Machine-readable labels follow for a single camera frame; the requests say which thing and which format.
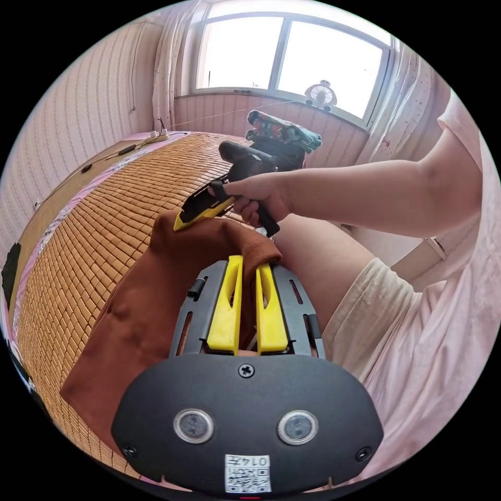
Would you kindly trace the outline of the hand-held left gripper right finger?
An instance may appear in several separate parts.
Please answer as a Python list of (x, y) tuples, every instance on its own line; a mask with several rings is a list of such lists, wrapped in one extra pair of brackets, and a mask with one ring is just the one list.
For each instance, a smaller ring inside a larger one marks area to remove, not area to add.
[(282, 353), (289, 344), (272, 267), (256, 270), (256, 339), (260, 355)]

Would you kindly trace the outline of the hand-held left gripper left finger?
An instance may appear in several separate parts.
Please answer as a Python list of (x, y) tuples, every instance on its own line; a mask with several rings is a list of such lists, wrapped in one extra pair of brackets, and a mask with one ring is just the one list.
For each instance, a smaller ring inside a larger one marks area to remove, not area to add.
[(242, 307), (243, 257), (230, 256), (225, 263), (213, 311), (207, 346), (211, 351), (238, 354)]

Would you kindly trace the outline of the person's right hand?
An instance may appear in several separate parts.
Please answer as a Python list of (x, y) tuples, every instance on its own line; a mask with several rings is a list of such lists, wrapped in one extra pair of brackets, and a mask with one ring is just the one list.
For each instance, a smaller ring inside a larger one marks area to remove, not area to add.
[(292, 213), (287, 180), (286, 173), (267, 173), (227, 183), (223, 188), (228, 196), (235, 198), (234, 212), (245, 223), (260, 228), (259, 207), (265, 208), (276, 222)]

